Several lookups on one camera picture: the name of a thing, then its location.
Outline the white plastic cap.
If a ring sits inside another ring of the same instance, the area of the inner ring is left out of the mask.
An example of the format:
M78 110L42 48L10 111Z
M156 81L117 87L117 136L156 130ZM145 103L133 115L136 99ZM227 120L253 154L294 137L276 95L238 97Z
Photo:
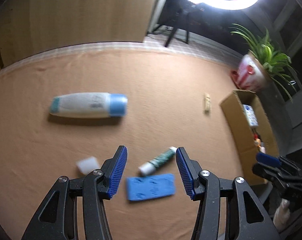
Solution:
M100 164L96 157L88 157L76 162L76 167L78 168L79 172L83 175L88 175L92 171L99 169Z

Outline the green spider plant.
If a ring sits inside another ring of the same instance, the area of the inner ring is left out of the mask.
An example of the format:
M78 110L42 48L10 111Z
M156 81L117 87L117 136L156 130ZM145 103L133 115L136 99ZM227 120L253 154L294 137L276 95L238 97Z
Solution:
M243 38L249 47L249 52L253 55L268 77L285 92L290 101L293 96L289 89L297 91L294 83L297 70L292 67L290 56L284 53L280 47L273 42L268 28L265 28L264 35L255 35L248 28L233 23L230 27L230 34Z

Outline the green white lip balm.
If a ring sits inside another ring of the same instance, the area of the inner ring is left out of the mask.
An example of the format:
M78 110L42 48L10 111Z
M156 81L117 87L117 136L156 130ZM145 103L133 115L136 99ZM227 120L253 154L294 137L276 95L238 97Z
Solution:
M169 162L176 154L177 148L171 146L165 152L141 165L138 170L143 177L154 174L159 168Z

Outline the white red flower pot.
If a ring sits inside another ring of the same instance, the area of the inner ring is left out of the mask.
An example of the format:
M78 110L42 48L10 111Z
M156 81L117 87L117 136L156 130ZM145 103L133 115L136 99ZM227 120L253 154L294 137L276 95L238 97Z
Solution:
M244 55L237 70L237 87L241 90L258 92L265 89L270 81L269 75L254 55L251 52Z

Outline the orange red toy figure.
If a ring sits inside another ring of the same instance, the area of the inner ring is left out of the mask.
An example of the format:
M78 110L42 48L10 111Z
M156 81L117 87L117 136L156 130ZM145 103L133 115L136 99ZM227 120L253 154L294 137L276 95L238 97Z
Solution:
M265 153L265 148L262 146L261 137L257 133L254 133L254 144L259 152Z

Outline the black tripod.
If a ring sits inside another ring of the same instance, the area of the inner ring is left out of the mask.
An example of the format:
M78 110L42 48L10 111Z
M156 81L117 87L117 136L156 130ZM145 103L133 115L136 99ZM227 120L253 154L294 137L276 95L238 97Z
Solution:
M184 27L185 31L186 31L185 43L189 44L191 18L192 18L192 15L194 15L195 13L198 13L200 11L204 11L202 3L194 4L191 2L185 2L184 5L180 5L179 9L175 12L175 14L173 16L170 16L167 20L162 21L152 31L147 31L146 33L152 34L152 35L159 35L159 33L156 33L158 31L158 29L160 29L163 26L168 26L168 24L171 22L172 29L165 42L165 47L166 48L169 47L176 32L178 31L178 29L181 29L182 27Z

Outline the large wooden board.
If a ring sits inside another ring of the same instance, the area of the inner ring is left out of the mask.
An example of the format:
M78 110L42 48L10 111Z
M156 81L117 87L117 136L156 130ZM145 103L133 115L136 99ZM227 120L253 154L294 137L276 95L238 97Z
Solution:
M144 39L155 0L8 0L0 12L4 66L83 43Z

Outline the brown cardboard box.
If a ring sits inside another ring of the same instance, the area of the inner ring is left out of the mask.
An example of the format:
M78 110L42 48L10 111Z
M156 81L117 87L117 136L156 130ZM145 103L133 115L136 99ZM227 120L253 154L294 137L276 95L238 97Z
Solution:
M251 186L261 185L267 181L252 172L252 166L256 163L256 155L259 151L254 143L254 133L244 113L244 105L250 105L254 110L258 121L256 130L265 145L266 153L277 157L279 155L279 149L273 130L258 96L248 90L233 90L232 93L220 103L220 107L233 135L244 179Z

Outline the patterned tissue pack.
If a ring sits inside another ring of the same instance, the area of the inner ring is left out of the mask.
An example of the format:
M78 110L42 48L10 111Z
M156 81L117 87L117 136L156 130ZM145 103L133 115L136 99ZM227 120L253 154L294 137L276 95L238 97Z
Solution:
M251 128L257 128L259 126L258 120L254 113L253 107L250 105L243 105L244 115L247 119L247 122Z

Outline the white lotion bottle blue cap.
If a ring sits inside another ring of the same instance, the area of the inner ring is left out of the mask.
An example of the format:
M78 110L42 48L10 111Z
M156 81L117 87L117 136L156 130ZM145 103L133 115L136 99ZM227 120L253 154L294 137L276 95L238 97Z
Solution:
M124 94L72 93L54 97L49 113L64 118L121 118L126 115L127 102Z

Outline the blue plastic phone stand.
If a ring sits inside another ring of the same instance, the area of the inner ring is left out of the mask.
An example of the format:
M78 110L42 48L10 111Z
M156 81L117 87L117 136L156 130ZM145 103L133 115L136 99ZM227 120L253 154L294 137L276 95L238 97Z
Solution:
M131 202L172 196L175 191L175 175L171 173L126 179L126 196Z

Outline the wooden clothespin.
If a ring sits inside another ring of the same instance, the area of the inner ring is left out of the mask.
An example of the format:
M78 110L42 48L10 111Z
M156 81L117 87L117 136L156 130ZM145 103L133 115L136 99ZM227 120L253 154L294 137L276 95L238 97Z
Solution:
M208 114L211 111L211 97L209 94L204 95L204 113Z

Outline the red pot saucer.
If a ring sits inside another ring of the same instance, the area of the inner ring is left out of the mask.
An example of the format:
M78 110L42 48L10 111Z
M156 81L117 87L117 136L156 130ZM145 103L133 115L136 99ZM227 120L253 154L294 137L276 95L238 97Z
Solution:
M236 88L237 88L237 89L240 89L240 86L239 86L239 84L238 84L238 79L239 79L239 77L238 77L237 71L231 70L231 71L230 71L230 77L231 77L231 80L233 81L233 83L235 84Z

